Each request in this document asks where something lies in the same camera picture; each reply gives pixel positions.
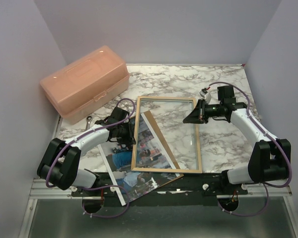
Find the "aluminium mounting rail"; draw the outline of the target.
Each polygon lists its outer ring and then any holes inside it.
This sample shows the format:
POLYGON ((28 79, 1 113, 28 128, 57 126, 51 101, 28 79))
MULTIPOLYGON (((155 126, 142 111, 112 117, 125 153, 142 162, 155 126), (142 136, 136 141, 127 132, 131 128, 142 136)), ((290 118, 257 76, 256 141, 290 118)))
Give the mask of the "aluminium mounting rail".
MULTIPOLYGON (((203 173, 203 174, 184 174, 173 180, 164 178, 165 182, 158 185, 158 179, 154 180, 154 183, 146 186, 146 189, 150 189, 155 193, 193 193, 197 192, 202 196, 211 197, 228 197, 233 195, 236 191, 239 196, 265 196, 266 190, 262 184, 246 184, 246 185, 228 185, 226 187, 221 186, 220 173, 203 173)), ((48 187, 43 179, 35 179, 32 184, 31 196, 43 196, 43 195, 61 195, 72 193, 72 197, 98 197, 100 192, 96 190, 84 190, 75 186, 69 186, 65 188, 63 185, 59 188, 53 186, 51 192, 47 191, 48 187)))

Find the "printed photo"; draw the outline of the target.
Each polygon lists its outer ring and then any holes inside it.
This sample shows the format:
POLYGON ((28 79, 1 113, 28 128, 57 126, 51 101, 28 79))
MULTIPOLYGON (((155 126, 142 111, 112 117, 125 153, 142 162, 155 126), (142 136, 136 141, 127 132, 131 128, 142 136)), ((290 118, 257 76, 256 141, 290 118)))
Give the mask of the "printed photo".
POLYGON ((123 206, 183 176, 157 172, 157 169, 178 169, 179 165, 150 111, 139 117, 136 166, 142 171, 131 169, 131 145, 105 142, 98 149, 123 206))

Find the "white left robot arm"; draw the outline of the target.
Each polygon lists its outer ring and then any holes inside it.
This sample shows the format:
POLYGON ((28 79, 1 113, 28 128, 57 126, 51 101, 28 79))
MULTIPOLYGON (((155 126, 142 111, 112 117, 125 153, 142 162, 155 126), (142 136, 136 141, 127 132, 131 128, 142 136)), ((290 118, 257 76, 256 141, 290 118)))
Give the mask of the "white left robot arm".
POLYGON ((97 175, 79 169, 82 156, 94 147, 117 139, 123 144, 135 144, 129 118, 133 112, 115 107, 111 115, 98 120, 88 130, 68 140, 54 138, 50 141, 37 169, 46 187, 66 190, 71 186, 82 188, 94 196, 100 191, 97 175))

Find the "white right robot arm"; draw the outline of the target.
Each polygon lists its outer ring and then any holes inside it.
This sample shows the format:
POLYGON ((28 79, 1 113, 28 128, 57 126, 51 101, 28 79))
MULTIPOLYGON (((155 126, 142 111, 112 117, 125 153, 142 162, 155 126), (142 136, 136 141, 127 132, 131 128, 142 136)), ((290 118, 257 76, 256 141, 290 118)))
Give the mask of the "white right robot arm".
POLYGON ((194 110, 183 120, 189 124, 207 124, 209 119, 223 119, 235 125, 253 145, 247 166, 226 170, 221 173, 219 190, 230 194, 237 184, 262 183, 272 186, 276 180, 285 180, 283 187, 292 180, 291 144, 287 139, 279 139, 269 132, 251 113, 250 99, 238 102, 235 90, 230 83, 219 82, 217 88, 218 104, 210 104, 209 87, 200 92, 194 110))

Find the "translucent orange plastic box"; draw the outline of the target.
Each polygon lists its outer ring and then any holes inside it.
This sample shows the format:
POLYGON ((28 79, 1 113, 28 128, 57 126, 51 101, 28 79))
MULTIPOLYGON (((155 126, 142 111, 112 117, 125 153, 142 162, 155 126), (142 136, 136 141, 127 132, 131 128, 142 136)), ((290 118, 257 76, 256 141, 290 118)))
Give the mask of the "translucent orange plastic box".
POLYGON ((40 81, 46 97, 70 124, 84 119, 129 87, 125 61, 103 46, 40 81))

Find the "silver ratchet wrench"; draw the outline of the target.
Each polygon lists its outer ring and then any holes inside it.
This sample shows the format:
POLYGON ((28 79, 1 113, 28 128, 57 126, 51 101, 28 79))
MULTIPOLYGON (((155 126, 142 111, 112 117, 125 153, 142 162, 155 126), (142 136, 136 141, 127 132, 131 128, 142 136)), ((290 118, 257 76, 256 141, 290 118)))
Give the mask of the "silver ratchet wrench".
POLYGON ((90 125, 91 125, 92 119, 93 119, 93 117, 92 117, 92 116, 87 116, 87 117, 86 117, 86 126, 85 126, 85 131, 87 131, 87 130, 89 130, 89 129, 90 129, 90 125))

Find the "blue wooden picture frame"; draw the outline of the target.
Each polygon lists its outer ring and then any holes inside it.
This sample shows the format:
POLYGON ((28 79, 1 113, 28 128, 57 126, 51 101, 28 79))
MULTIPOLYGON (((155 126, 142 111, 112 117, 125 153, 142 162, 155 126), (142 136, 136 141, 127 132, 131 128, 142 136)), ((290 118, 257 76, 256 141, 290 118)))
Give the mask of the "blue wooden picture frame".
POLYGON ((141 113, 150 111, 155 119, 178 169, 157 169, 165 173, 202 173, 202 157, 200 149, 199 127, 195 124, 184 124, 183 120, 196 105, 195 98, 139 96, 135 116, 134 137, 136 143, 133 147, 131 169, 142 171, 136 166, 136 150, 138 141, 138 126, 141 113))

